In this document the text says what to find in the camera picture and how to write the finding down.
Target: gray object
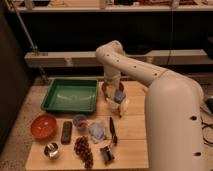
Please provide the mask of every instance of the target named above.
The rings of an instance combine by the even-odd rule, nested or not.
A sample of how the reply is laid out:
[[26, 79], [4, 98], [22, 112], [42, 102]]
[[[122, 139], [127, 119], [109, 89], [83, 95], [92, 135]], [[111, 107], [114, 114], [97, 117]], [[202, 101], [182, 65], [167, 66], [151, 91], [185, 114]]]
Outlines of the gray object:
[[99, 123], [91, 123], [89, 125], [89, 134], [92, 138], [92, 141], [97, 144], [100, 143], [101, 141], [105, 140], [106, 135], [105, 135], [105, 128], [104, 128], [104, 123], [99, 122]]

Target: red bowl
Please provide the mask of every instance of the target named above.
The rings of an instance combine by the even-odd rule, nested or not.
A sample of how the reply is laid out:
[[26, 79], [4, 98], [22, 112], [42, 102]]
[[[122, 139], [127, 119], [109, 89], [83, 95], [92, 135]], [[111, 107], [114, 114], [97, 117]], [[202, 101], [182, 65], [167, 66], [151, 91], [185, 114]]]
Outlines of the red bowl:
[[38, 116], [31, 124], [31, 133], [36, 139], [46, 139], [56, 133], [56, 118], [50, 114]]

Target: wall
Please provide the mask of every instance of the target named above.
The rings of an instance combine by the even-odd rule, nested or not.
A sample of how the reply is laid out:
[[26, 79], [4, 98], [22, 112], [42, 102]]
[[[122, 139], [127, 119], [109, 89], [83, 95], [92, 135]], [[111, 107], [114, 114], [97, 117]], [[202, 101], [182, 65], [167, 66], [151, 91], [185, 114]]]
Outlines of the wall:
[[4, 10], [0, 1], [0, 149], [31, 84], [24, 52], [5, 19]]

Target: small bowl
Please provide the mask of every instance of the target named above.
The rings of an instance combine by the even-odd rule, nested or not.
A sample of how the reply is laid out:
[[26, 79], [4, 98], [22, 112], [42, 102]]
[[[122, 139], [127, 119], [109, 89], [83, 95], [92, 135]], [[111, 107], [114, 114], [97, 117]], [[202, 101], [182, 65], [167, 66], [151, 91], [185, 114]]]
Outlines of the small bowl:
[[38, 140], [47, 139], [55, 135], [56, 129], [56, 119], [49, 114], [38, 116], [31, 124], [31, 134]]
[[78, 131], [84, 131], [88, 125], [87, 117], [83, 114], [75, 115], [73, 118], [73, 124]]

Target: black cable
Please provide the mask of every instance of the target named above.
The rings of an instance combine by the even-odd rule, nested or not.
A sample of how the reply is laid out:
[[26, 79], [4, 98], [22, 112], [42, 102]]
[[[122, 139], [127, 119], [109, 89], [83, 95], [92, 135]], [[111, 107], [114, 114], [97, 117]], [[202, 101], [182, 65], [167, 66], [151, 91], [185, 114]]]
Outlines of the black cable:
[[170, 31], [170, 42], [169, 42], [169, 56], [166, 61], [166, 65], [169, 65], [169, 61], [171, 58], [171, 53], [172, 53], [172, 45], [173, 45], [173, 36], [174, 36], [174, 11], [173, 7], [171, 6], [171, 31]]
[[[210, 128], [210, 129], [213, 130], [213, 124], [208, 124], [208, 123], [206, 123], [206, 122], [203, 122], [202, 117], [201, 117], [201, 123], [202, 123], [202, 125], [203, 125], [202, 130], [204, 130], [204, 129], [206, 129], [206, 128]], [[212, 142], [212, 141], [208, 140], [208, 139], [207, 139], [206, 137], [204, 137], [204, 136], [203, 136], [203, 140], [204, 140], [204, 144], [205, 144], [205, 145], [208, 145], [208, 146], [210, 146], [210, 147], [213, 147], [213, 142]]]

